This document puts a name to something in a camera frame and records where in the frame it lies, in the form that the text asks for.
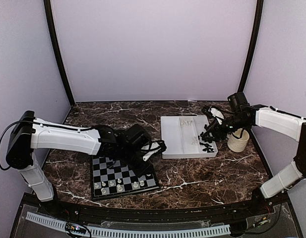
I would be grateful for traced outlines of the black grey chessboard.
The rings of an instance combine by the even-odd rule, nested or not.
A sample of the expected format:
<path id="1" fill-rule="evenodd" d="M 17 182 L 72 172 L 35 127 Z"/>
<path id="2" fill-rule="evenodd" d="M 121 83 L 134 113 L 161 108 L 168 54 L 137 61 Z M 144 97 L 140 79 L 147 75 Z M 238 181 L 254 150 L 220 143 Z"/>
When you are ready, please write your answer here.
<path id="1" fill-rule="evenodd" d="M 155 171 L 150 171 L 148 174 L 152 174 L 152 176 L 142 175 L 138 177 L 127 165 L 122 166 L 119 160 L 114 161 L 107 157 L 92 157 L 90 163 L 91 198 L 93 201 L 98 201 L 158 189 L 160 185 Z M 122 181 L 122 192 L 117 191 L 118 179 Z M 144 186 L 139 184 L 142 180 L 145 182 Z M 114 182 L 114 186 L 109 185 L 110 181 Z M 138 188 L 133 188 L 134 182 L 138 183 Z M 102 188 L 106 190 L 105 194 L 101 193 Z"/>

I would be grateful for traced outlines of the white plastic compartment tray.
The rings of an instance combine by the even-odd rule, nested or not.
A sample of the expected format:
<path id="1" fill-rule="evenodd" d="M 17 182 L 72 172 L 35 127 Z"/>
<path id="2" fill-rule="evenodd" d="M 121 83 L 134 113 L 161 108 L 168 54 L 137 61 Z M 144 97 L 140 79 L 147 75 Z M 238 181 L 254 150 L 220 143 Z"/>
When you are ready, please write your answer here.
<path id="1" fill-rule="evenodd" d="M 206 143 L 201 139 L 204 127 L 209 125 L 206 116 L 162 116 L 161 139 L 167 149 L 163 159 L 196 159 L 216 157 L 215 142 Z"/>

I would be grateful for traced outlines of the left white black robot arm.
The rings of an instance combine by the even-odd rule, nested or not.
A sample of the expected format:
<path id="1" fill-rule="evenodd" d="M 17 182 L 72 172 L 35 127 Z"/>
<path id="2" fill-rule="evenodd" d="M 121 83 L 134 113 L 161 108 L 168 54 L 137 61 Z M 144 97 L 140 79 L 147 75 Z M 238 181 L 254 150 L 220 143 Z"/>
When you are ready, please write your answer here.
<path id="1" fill-rule="evenodd" d="M 26 111 L 8 128 L 12 129 L 5 156 L 8 166 L 0 169 L 19 171 L 53 216 L 60 216 L 64 205 L 57 200 L 56 190 L 38 165 L 34 150 L 57 149 L 118 159 L 141 176 L 151 166 L 150 157 L 167 149 L 163 140 L 152 141 L 148 132 L 138 124 L 126 130 L 102 124 L 76 127 L 45 121 L 35 117 L 33 111 Z"/>

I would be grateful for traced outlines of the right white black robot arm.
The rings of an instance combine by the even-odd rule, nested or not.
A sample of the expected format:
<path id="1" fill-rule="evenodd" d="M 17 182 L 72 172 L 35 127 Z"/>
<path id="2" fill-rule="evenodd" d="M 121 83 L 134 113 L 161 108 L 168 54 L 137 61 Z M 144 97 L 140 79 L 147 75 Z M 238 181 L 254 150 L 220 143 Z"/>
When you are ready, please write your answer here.
<path id="1" fill-rule="evenodd" d="M 252 215 L 258 215 L 265 209 L 266 199 L 306 179 L 306 118 L 272 106 L 252 106 L 243 92 L 230 95 L 228 101 L 231 108 L 228 112 L 229 117 L 224 117 L 224 111 L 215 106 L 202 108 L 202 113 L 213 119 L 210 125 L 204 127 L 205 131 L 200 136 L 203 141 L 219 142 L 238 129 L 258 126 L 276 131 L 298 142 L 293 161 L 252 193 L 255 198 L 248 203 L 247 211 Z"/>

